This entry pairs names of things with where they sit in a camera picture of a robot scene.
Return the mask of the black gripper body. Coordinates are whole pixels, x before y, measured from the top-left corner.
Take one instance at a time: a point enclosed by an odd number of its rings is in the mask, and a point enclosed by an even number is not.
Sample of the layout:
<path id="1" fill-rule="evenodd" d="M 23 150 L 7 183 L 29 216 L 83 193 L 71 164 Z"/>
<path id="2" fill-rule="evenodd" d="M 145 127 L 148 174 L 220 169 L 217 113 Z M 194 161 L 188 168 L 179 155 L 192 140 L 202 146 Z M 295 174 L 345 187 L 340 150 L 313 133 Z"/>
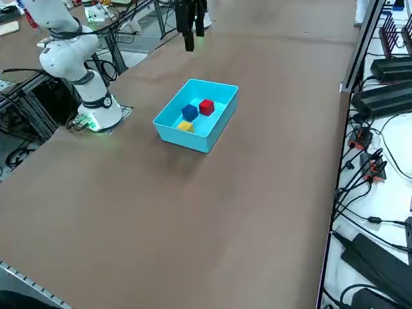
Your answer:
<path id="1" fill-rule="evenodd" d="M 176 16 L 176 28 L 178 32 L 187 32 L 192 30 L 195 25 L 196 16 L 207 13 L 207 2 L 203 0 L 176 0 L 174 2 L 174 11 Z"/>

